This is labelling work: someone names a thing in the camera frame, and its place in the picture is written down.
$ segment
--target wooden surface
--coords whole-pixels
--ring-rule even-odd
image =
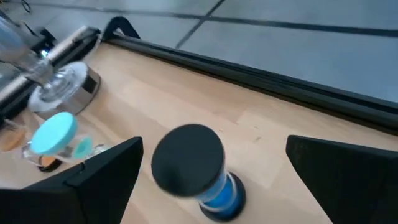
[[[167,195],[151,175],[157,143],[182,124],[212,128],[224,144],[227,169],[243,181],[248,203],[232,223],[330,223],[285,155],[290,134],[398,151],[395,136],[117,47],[103,44],[87,62],[103,84],[79,120],[99,142],[144,139],[141,171],[122,223],[212,223],[195,201]],[[32,122],[27,111],[22,117]],[[14,159],[6,168],[2,161],[3,186],[46,178],[25,162]]]

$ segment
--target metal base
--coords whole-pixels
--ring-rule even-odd
[[[29,109],[43,119],[49,119],[62,111],[74,115],[80,113],[97,94],[101,84],[101,77],[88,66],[86,66],[84,72],[76,72],[76,75],[78,88],[73,93],[68,94],[67,97],[61,99],[49,102],[44,101],[40,95],[41,87],[38,86],[29,98]]]

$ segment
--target blue lid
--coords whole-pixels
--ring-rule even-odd
[[[77,128],[77,120],[71,113],[58,113],[38,128],[30,148],[37,154],[54,155],[70,143]]]

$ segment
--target glass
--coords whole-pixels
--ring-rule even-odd
[[[27,142],[25,126],[5,119],[0,130],[0,151],[11,152],[26,145]]]
[[[224,170],[213,186],[196,196],[196,199],[199,200],[200,206],[208,211],[228,213],[238,206],[237,192],[235,180]]]
[[[46,120],[34,133],[26,154],[38,163],[34,154],[51,156],[63,162],[81,162],[109,149],[106,144],[95,146],[85,125],[74,115],[62,112]]]

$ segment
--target floor tile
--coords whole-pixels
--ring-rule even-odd
[[[217,0],[82,0],[79,6],[205,15]]]
[[[47,28],[58,40],[73,34],[81,26],[92,26],[103,30],[109,20],[118,14],[105,12],[88,12],[64,9],[63,13],[49,23]]]
[[[81,26],[93,26],[103,30],[114,16],[118,15],[66,9],[61,16],[54,19],[46,28],[57,39],[62,40]],[[198,22],[197,20],[169,17],[134,15],[124,15],[124,17],[131,22],[143,40],[168,47],[175,47],[178,41]]]
[[[21,0],[8,0],[9,2],[13,3],[20,3]],[[66,4],[73,4],[74,2],[80,2],[85,0],[27,0],[28,3],[32,4],[59,4],[59,5],[66,5]]]
[[[398,102],[398,39],[205,22],[182,50]]]
[[[16,23],[25,22],[31,28],[45,26],[62,12],[61,9],[43,6],[31,6],[28,13],[23,7],[10,11],[7,15]]]
[[[168,47],[175,47],[185,34],[199,22],[196,19],[169,17],[135,15],[124,15],[124,17],[130,21],[143,40]]]
[[[10,13],[13,10],[18,9],[19,7],[22,7],[21,4],[13,4],[13,3],[1,3],[0,4],[0,10],[2,10],[2,12],[5,12],[6,14]]]
[[[398,28],[396,0],[227,0],[214,16],[336,26]]]

